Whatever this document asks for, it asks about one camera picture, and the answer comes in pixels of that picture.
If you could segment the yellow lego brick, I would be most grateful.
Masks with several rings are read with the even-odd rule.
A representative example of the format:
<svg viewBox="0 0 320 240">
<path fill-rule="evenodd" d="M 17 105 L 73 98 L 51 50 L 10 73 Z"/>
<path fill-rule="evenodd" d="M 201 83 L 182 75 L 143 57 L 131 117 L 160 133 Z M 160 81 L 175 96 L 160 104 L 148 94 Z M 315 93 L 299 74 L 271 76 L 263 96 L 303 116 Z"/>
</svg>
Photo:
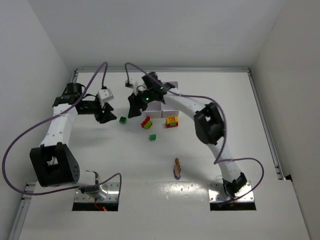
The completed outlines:
<svg viewBox="0 0 320 240">
<path fill-rule="evenodd" d="M 176 116 L 167 117 L 165 120 L 167 125 L 175 125 L 179 123 L 179 120 Z"/>
</svg>

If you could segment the dark green lego brick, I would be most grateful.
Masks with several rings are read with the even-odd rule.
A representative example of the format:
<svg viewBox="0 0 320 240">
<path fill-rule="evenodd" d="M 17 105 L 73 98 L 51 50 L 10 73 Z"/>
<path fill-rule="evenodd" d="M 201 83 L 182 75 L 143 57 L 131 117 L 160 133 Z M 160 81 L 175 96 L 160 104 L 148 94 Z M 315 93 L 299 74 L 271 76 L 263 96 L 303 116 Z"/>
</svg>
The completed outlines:
<svg viewBox="0 0 320 240">
<path fill-rule="evenodd" d="M 150 134 L 149 135 L 149 140 L 150 141 L 155 141 L 157 139 L 157 135 L 156 134 Z"/>
</svg>

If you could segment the orange-brown long lego brick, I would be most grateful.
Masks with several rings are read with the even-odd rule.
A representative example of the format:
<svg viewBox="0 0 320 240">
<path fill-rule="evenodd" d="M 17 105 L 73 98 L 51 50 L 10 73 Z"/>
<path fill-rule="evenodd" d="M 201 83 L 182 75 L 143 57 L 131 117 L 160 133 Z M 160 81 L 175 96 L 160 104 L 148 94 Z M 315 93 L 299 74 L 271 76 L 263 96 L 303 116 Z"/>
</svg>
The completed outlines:
<svg viewBox="0 0 320 240">
<path fill-rule="evenodd" d="M 175 159 L 174 175 L 179 178 L 181 176 L 181 165 L 178 158 Z"/>
</svg>

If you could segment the purple long lego brick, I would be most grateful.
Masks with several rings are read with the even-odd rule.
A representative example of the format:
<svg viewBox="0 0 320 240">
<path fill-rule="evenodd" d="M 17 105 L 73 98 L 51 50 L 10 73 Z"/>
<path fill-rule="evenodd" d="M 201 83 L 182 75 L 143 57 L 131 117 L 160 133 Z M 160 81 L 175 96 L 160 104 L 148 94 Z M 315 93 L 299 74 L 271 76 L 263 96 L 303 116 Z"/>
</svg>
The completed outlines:
<svg viewBox="0 0 320 240">
<path fill-rule="evenodd" d="M 173 174 L 174 178 L 176 180 L 179 180 L 181 178 L 181 166 L 179 164 L 176 164 L 173 168 Z"/>
</svg>

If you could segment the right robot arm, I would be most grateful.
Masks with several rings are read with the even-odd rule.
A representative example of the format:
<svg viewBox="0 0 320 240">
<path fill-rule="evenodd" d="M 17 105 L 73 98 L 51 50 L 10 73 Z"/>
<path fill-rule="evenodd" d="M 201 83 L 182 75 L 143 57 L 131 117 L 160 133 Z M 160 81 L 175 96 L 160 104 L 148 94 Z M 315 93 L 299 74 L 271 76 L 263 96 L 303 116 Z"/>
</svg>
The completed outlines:
<svg viewBox="0 0 320 240">
<path fill-rule="evenodd" d="M 125 86 L 133 93 L 128 97 L 128 117 L 138 117 L 152 102 L 162 102 L 186 114 L 194 121 L 197 138 L 211 150 L 222 174 L 224 191 L 231 198 L 235 198 L 240 189 L 246 185 L 247 178 L 226 146 L 226 124 L 217 105 L 199 102 L 183 94 L 169 82 L 162 83 L 155 72 L 142 77 L 145 87 L 140 90 L 138 83 L 127 80 Z"/>
</svg>

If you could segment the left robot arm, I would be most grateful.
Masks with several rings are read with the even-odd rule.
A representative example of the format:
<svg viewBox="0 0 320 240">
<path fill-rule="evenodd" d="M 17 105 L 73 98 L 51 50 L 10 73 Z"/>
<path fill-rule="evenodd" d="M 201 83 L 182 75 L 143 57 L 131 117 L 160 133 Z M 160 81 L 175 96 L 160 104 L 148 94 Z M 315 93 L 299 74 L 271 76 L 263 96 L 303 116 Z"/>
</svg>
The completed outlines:
<svg viewBox="0 0 320 240">
<path fill-rule="evenodd" d="M 68 83 L 61 96 L 53 103 L 53 116 L 47 134 L 39 147 L 32 148 L 29 156 L 37 180 L 42 187 L 79 186 L 83 194 L 100 199 L 107 188 L 98 185 L 99 175 L 95 171 L 82 170 L 69 149 L 73 123 L 79 115 L 93 115 L 104 124 L 116 120 L 109 104 L 114 96 L 103 87 L 94 100 L 81 100 L 83 85 Z"/>
</svg>

